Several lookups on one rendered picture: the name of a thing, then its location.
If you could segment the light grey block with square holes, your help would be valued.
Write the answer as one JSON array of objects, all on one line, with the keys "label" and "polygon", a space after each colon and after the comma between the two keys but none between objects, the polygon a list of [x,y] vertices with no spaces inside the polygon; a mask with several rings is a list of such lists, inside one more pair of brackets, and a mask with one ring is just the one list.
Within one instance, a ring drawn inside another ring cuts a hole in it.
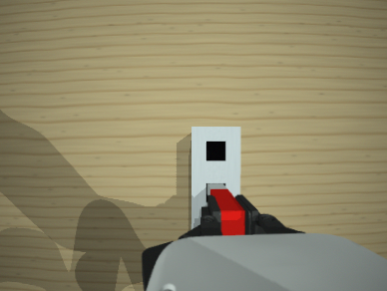
[{"label": "light grey block with square holes", "polygon": [[240,194],[240,127],[192,127],[192,229],[207,206],[207,184]]}]

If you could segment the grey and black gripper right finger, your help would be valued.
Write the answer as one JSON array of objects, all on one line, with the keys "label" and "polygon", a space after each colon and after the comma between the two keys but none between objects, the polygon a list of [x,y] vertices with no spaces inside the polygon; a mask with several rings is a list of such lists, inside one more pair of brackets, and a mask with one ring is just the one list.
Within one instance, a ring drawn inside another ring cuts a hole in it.
[{"label": "grey and black gripper right finger", "polygon": [[238,194],[235,199],[245,210],[245,235],[305,233],[285,227],[276,217],[270,214],[260,214],[242,194]]}]

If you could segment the red square pin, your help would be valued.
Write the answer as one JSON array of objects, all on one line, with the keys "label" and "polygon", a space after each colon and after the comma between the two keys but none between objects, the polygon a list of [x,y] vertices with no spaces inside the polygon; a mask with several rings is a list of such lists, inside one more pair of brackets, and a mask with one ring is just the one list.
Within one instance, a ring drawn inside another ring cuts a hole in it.
[{"label": "red square pin", "polygon": [[222,235],[245,235],[245,210],[223,183],[208,183],[207,195],[213,195],[221,211]]}]

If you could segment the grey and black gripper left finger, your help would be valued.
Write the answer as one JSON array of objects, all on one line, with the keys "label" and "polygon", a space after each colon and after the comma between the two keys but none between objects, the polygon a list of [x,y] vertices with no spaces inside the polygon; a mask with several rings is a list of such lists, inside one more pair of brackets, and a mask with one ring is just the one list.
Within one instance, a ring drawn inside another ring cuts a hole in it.
[{"label": "grey and black gripper left finger", "polygon": [[[210,215],[206,215],[210,214]],[[192,236],[222,235],[221,211],[213,195],[207,196],[207,206],[201,207],[200,225],[179,237],[179,239]],[[170,244],[167,242],[147,248],[142,253],[142,271],[144,291],[147,291],[154,266],[162,251]]]}]

